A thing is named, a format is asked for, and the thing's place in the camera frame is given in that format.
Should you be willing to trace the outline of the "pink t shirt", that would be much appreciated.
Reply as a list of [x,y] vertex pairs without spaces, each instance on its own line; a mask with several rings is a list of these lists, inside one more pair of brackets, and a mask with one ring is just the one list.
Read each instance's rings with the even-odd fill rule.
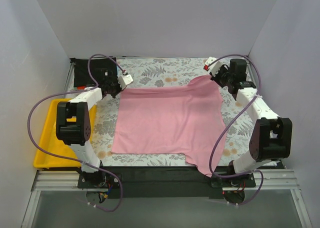
[[219,86],[209,75],[187,85],[128,88],[122,92],[112,152],[184,154],[202,174],[218,165],[225,148]]

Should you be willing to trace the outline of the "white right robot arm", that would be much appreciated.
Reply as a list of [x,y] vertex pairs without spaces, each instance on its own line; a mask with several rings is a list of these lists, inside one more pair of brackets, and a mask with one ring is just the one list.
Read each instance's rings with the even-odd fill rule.
[[210,185],[237,187],[253,181],[253,172],[269,162],[288,158],[291,152],[293,123],[289,118],[280,117],[272,111],[260,96],[260,86],[247,80],[247,66],[250,59],[243,55],[231,54],[228,65],[220,58],[209,57],[204,69],[211,80],[221,88],[226,87],[232,97],[247,112],[254,128],[248,151],[231,161],[224,173],[213,172]]

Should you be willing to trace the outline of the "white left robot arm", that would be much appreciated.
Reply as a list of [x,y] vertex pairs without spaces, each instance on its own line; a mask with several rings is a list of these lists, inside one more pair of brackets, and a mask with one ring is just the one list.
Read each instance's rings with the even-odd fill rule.
[[83,181],[95,188],[118,188],[119,179],[101,171],[102,161],[90,142],[92,125],[90,110],[106,95],[115,97],[122,90],[117,68],[103,73],[99,86],[87,85],[84,91],[69,101],[59,102],[56,110],[56,137],[69,146],[81,163]]

